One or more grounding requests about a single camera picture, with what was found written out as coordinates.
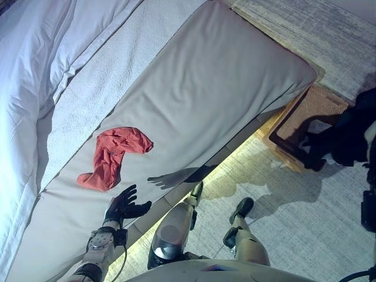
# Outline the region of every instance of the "white comforter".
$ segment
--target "white comforter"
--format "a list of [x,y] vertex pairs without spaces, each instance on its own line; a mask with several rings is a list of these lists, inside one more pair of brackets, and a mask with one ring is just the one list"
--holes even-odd
[[40,189],[36,123],[142,0],[18,0],[0,17],[0,281]]

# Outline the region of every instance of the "carpet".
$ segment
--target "carpet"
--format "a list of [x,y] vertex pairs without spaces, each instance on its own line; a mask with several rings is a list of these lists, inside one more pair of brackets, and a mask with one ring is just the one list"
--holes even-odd
[[[360,224],[367,170],[326,165],[319,173],[296,173],[251,136],[204,180],[196,227],[186,251],[232,259],[222,238],[229,215],[244,197],[255,201],[246,220],[268,251],[271,265],[315,281],[338,281],[373,264],[374,234]],[[146,271],[156,226],[128,250],[118,281]],[[122,262],[114,263],[111,281]]]
[[326,0],[237,0],[232,9],[319,71],[320,86],[354,100],[376,87],[376,26]]

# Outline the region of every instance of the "white mattress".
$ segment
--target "white mattress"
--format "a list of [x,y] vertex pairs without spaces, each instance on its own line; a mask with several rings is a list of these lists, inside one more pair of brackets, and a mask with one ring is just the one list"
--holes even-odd
[[[119,46],[112,47],[116,53]],[[261,111],[286,104],[315,77],[304,61],[227,6],[207,2],[41,193],[7,281],[56,280],[79,261],[112,197],[136,183],[138,201],[155,203],[170,189],[161,190],[148,177],[200,167]],[[73,81],[85,83],[78,79]],[[112,190],[80,187],[75,180],[92,171],[96,136],[119,126],[140,129],[154,148],[126,154],[122,181]]]

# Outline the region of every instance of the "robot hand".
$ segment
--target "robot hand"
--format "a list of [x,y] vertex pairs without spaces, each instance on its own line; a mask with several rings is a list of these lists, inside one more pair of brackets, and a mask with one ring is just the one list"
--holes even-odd
[[135,219],[146,214],[152,206],[152,202],[135,204],[133,201],[137,199],[136,192],[134,184],[121,192],[118,197],[112,198],[103,223],[113,220],[118,222],[122,228],[124,219]]

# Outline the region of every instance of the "black cable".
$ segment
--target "black cable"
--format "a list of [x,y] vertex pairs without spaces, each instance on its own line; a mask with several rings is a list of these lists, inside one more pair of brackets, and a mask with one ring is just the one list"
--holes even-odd
[[371,272],[369,270],[352,273],[349,276],[346,276],[345,278],[341,279],[340,282],[348,282],[352,279],[367,276],[367,275],[370,275],[370,274],[371,274]]
[[118,279],[120,273],[123,271],[126,259],[127,259],[127,248],[124,245],[124,260],[123,260],[123,265],[121,266],[119,272],[117,273],[117,275],[115,276],[115,278],[112,280],[112,282],[115,282],[115,280]]

